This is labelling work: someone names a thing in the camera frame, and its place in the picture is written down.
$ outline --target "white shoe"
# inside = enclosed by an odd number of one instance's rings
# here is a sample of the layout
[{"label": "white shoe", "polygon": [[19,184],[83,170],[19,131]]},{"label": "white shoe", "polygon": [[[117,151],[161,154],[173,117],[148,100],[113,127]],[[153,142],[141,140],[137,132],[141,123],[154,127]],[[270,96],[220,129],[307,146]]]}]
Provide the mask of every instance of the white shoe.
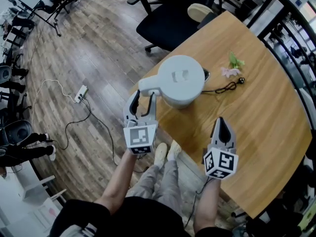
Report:
[{"label": "white shoe", "polygon": [[166,158],[167,151],[168,147],[165,143],[160,143],[156,148],[154,165],[158,166],[159,169],[161,169],[164,165],[164,159]]},{"label": "white shoe", "polygon": [[181,151],[182,148],[180,147],[180,145],[175,140],[172,141],[169,153],[167,155],[167,159],[176,160]]},{"label": "white shoe", "polygon": [[55,145],[51,145],[54,149],[53,149],[53,153],[49,156],[49,159],[51,160],[51,161],[55,161],[55,159],[56,159],[56,147],[55,147]]}]

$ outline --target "white electric kettle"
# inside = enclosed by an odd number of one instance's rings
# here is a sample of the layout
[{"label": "white electric kettle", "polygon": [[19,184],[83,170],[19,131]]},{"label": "white electric kettle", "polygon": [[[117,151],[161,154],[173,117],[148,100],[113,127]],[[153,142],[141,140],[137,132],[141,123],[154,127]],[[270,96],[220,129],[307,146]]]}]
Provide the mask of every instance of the white electric kettle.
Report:
[{"label": "white electric kettle", "polygon": [[156,76],[141,79],[138,87],[143,96],[154,92],[171,107],[181,109],[201,94],[204,82],[203,68],[195,59],[175,55],[161,64]]}]

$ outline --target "beige shoe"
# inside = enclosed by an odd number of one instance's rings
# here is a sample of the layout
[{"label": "beige shoe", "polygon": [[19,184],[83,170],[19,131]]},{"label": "beige shoe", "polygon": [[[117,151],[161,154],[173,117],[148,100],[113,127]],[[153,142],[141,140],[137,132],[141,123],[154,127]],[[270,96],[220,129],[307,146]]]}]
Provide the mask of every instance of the beige shoe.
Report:
[{"label": "beige shoe", "polygon": [[213,11],[209,7],[200,3],[193,3],[188,8],[189,17],[199,23],[201,23],[202,20],[206,17],[206,15],[210,12]]},{"label": "beige shoe", "polygon": [[166,158],[167,151],[168,147],[165,143],[160,143],[156,148],[154,165],[158,166],[160,169],[164,165],[164,159]]},{"label": "beige shoe", "polygon": [[175,140],[172,141],[167,159],[176,160],[181,151],[182,151],[182,148],[180,147],[180,145]]}]

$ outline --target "power strip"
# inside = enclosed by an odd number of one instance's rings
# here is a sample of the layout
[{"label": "power strip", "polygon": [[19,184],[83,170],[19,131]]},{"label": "power strip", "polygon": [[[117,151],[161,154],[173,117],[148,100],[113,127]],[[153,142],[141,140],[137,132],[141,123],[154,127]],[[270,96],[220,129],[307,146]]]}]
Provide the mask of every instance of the power strip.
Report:
[{"label": "power strip", "polygon": [[75,97],[75,101],[76,101],[77,103],[80,103],[80,102],[81,102],[81,99],[79,99],[80,95],[81,95],[82,97],[84,97],[84,95],[87,93],[87,91],[88,91],[87,86],[84,86],[84,85],[81,86],[80,90],[78,91],[78,93],[77,93],[77,95],[76,95],[76,97]]}]

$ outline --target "beige pants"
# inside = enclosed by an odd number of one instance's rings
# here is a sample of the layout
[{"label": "beige pants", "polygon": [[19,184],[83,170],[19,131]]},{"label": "beige pants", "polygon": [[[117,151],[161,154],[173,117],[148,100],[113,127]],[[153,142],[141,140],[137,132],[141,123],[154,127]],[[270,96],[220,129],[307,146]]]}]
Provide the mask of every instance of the beige pants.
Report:
[{"label": "beige pants", "polygon": [[156,200],[181,216],[181,193],[178,184],[178,166],[175,160],[170,160],[164,165],[164,173],[161,186],[154,193],[159,167],[151,166],[139,179],[138,183],[131,188],[126,197],[141,197]]}]

